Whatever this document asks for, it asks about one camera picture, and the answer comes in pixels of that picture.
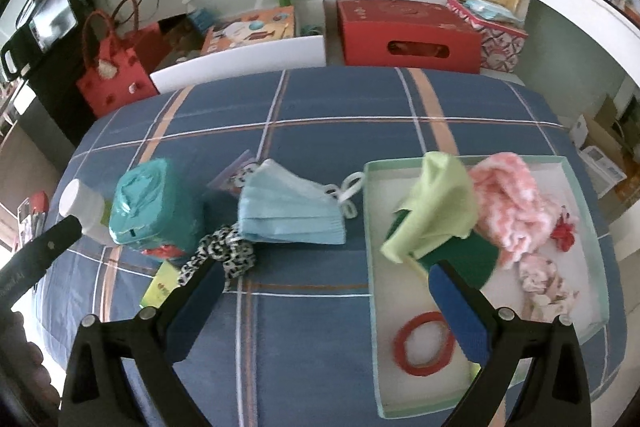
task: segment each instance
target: red rubber band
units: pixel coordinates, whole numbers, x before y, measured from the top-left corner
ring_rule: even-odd
[[[429,322],[441,322],[447,329],[447,338],[438,352],[432,360],[423,365],[412,365],[406,355],[406,341],[416,328]],[[443,367],[446,367],[451,358],[453,357],[453,349],[456,346],[456,339],[449,329],[449,325],[446,323],[442,313],[440,312],[427,312],[417,317],[412,318],[407,324],[405,324],[394,338],[394,360],[398,364],[398,367],[409,375],[414,377],[428,377],[437,373]]]

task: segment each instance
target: bed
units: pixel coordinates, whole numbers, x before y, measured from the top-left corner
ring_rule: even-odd
[[[365,163],[421,156],[513,151],[566,156],[590,206],[609,289],[608,325],[582,346],[591,399],[608,387],[625,354],[618,265],[596,194],[566,131],[542,97],[474,74],[399,68],[327,67],[253,74],[187,87],[129,105],[86,134],[51,201],[74,177],[109,198],[128,168],[171,158],[202,188],[244,151],[274,158],[321,184],[340,184]],[[235,200],[213,193],[207,226],[232,223]],[[362,208],[362,197],[354,202]],[[190,356],[175,365],[213,425],[388,425],[374,397],[367,255],[362,212],[347,242],[261,245],[258,265],[225,293]],[[132,317],[158,263],[83,237],[38,284],[35,314],[47,350],[66,367],[82,317]],[[132,388],[152,425],[162,425],[139,375]],[[506,397],[509,410],[520,391]],[[449,412],[398,419],[439,426]]]

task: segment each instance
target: red hair tie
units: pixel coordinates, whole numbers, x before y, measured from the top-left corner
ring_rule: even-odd
[[[433,357],[432,360],[423,365],[412,365],[406,355],[406,341],[414,330],[429,322],[441,322],[447,330],[447,338],[438,354]],[[428,377],[429,375],[433,375],[433,373],[437,373],[451,362],[455,346],[456,339],[453,333],[451,333],[449,325],[445,322],[442,313],[427,312],[412,318],[398,331],[394,338],[394,360],[398,364],[398,367],[409,375],[413,375],[414,377]]]
[[[575,243],[575,225],[571,222],[571,216],[566,211],[566,208],[562,207],[562,214],[558,219],[558,223],[551,232],[551,239],[555,240],[558,250],[567,252]]]

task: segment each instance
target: white box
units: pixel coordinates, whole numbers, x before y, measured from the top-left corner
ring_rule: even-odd
[[[626,174],[598,147],[590,145],[578,153],[587,165],[587,174],[591,178],[598,199],[626,179]]]
[[[468,166],[486,156],[460,156]],[[580,292],[571,312],[580,344],[609,320],[609,291],[598,236],[589,207],[571,165],[564,156],[523,156],[540,190],[553,194],[572,216],[579,216],[575,244],[560,252],[547,241],[539,251],[552,259],[571,288]],[[395,264],[380,253],[399,201],[420,177],[422,158],[378,160],[365,165],[364,219],[371,293],[371,334],[374,386],[378,414],[385,419],[406,418],[455,407],[471,383],[470,363],[456,344],[449,365],[428,377],[412,377],[395,363],[392,343],[398,330],[420,313],[437,305],[423,277],[406,264]],[[481,289],[497,309],[507,306],[521,314],[524,292],[516,267],[497,269]],[[441,338],[423,335],[420,354],[436,353]],[[523,381],[528,362],[520,361],[511,385]]]
[[[585,140],[587,140],[588,134],[589,129],[587,128],[587,122],[584,116],[580,115],[574,126],[569,130],[569,138],[571,138],[574,145],[580,149],[580,147],[584,145]]]

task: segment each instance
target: pink fluffy cloth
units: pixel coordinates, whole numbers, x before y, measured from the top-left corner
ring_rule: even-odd
[[[561,207],[540,194],[527,164],[517,154],[489,156],[469,170],[478,200],[478,232],[500,248],[498,266],[513,266],[545,243]]]

